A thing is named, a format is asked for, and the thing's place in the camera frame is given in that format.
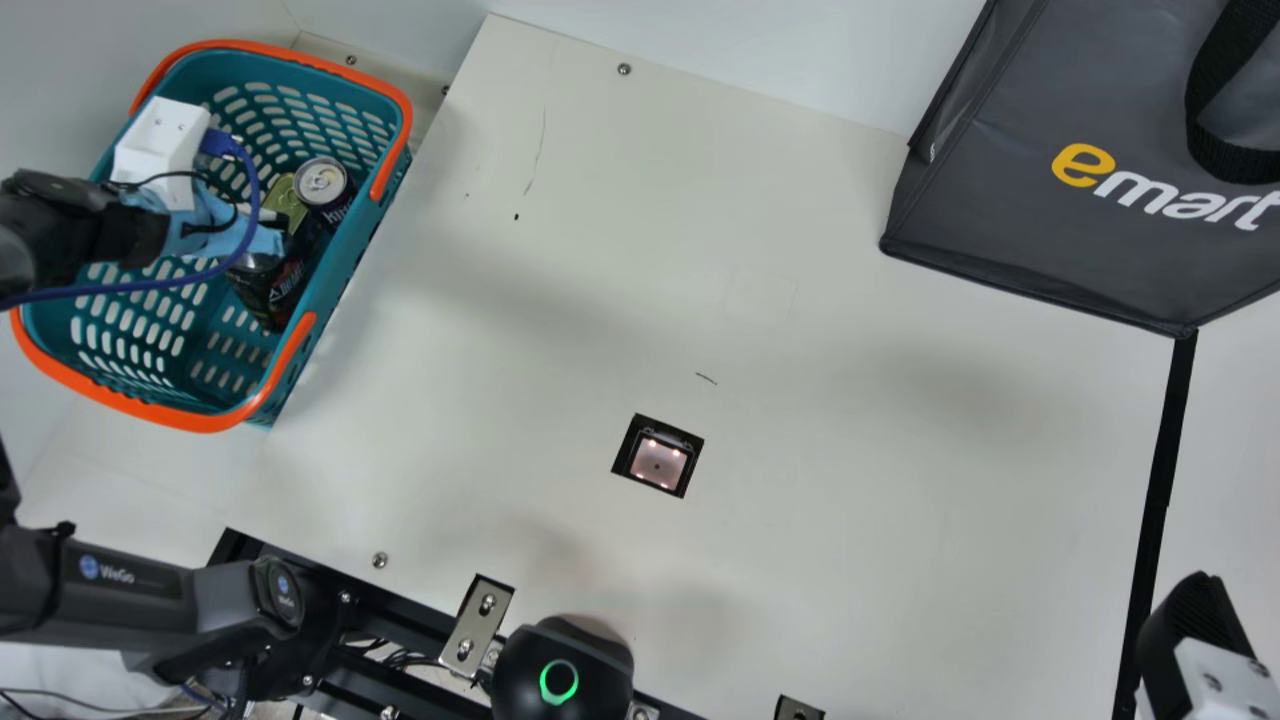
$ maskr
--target teal shopping basket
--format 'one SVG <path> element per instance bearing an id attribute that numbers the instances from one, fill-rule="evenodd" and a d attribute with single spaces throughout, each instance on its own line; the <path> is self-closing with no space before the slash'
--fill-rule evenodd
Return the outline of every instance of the teal shopping basket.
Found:
<path id="1" fill-rule="evenodd" d="M 169 55 L 133 113 L 152 95 L 204 105 L 210 127 L 243 138 L 264 195 L 280 174 L 316 156 L 339 160 L 360 188 L 347 217 L 314 250 L 312 275 L 288 327 L 260 328 L 219 275 L 170 290 L 29 304 L 10 313 L 14 333 L 46 374 L 137 418 L 192 432 L 270 425 L 408 168 L 412 106 L 394 86 L 351 68 L 241 40 L 197 42 Z M 109 178 L 111 158 L 108 150 L 92 181 Z M 242 165 L 218 159 L 210 170 L 247 199 Z M 163 258 L 128 272 L 101 263 L 77 284 L 182 277 L 211 263 Z"/>

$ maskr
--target black pole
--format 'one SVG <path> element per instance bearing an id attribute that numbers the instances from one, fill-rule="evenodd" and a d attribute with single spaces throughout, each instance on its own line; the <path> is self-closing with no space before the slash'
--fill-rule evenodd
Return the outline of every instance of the black pole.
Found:
<path id="1" fill-rule="evenodd" d="M 1151 616 L 1152 596 L 1156 592 L 1160 543 L 1165 534 L 1169 498 L 1174 493 L 1178 447 L 1183 439 L 1183 418 L 1187 414 L 1187 396 L 1192 384 L 1192 365 L 1196 363 L 1196 338 L 1197 333 L 1193 333 L 1190 337 L 1175 341 L 1174 357 L 1169 365 L 1165 409 L 1160 416 L 1156 452 L 1151 460 L 1147 503 L 1142 512 L 1142 530 L 1138 533 L 1138 557 L 1133 564 L 1129 616 L 1125 619 L 1124 646 L 1120 650 L 1120 676 L 1116 680 L 1111 720 L 1133 720 L 1137 705 L 1134 692 L 1138 689 L 1139 674 L 1134 647 L 1138 643 L 1138 630 Z"/>

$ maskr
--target bag strap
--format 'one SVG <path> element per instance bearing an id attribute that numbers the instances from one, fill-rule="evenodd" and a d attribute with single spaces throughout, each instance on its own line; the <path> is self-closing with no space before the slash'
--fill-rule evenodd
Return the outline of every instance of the bag strap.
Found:
<path id="1" fill-rule="evenodd" d="M 1240 184 L 1280 182 L 1280 150 L 1244 147 L 1213 135 L 1201 113 L 1240 72 L 1280 23 L 1280 0 L 1228 0 L 1187 78 L 1187 149 L 1217 179 Z"/>

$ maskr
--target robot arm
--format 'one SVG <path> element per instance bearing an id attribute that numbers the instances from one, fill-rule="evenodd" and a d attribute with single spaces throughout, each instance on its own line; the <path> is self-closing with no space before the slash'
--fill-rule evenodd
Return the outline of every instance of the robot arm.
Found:
<path id="1" fill-rule="evenodd" d="M 0 445 L 0 641 L 119 650 L 170 684 L 294 637 L 305 585 L 275 557 L 189 570 L 19 527 Z"/>
<path id="2" fill-rule="evenodd" d="M 72 283 L 90 263 L 142 268 L 160 256 L 169 217 L 74 178 L 18 170 L 0 182 L 0 302 Z"/>

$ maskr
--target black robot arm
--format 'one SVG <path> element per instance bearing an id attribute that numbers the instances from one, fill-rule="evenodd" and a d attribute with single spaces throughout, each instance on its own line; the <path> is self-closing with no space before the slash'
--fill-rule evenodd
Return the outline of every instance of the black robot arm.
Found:
<path id="1" fill-rule="evenodd" d="M 196 570 L 18 525 L 0 443 L 0 641 L 119 650 L 165 683 L 253 659 L 293 637 L 305 597 L 275 557 Z"/>

